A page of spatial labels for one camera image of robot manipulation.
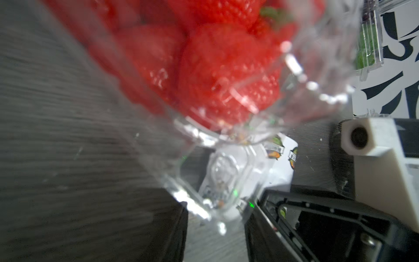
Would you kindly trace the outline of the white sticker sheet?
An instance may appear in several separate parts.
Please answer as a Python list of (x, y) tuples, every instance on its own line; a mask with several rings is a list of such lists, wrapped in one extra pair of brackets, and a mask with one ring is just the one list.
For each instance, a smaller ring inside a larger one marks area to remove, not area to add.
[(278, 133), (251, 146), (228, 145), (211, 153), (199, 194), (210, 207), (222, 208), (231, 197), (247, 201), (266, 188), (291, 189), (298, 144)]

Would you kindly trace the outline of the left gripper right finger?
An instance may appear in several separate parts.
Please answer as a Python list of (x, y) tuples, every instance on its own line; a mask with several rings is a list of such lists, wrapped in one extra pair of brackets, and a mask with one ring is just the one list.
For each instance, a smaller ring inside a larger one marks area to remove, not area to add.
[(251, 262), (416, 262), (419, 235), (333, 192), (264, 190), (244, 226)]

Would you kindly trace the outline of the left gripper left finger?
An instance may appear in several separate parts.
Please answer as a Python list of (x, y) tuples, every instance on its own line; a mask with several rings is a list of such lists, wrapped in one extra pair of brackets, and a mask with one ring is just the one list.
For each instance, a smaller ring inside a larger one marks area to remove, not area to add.
[(161, 188), (108, 194), (108, 261), (181, 262), (188, 226), (185, 203)]

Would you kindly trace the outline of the strawberry clamshell box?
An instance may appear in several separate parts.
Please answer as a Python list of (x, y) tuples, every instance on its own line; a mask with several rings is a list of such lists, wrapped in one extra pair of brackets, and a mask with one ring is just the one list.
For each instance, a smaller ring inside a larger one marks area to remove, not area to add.
[(40, 12), (134, 114), (152, 173), (224, 233), (256, 195), (210, 207), (211, 153), (329, 116), (349, 98), (362, 1), (40, 1)]

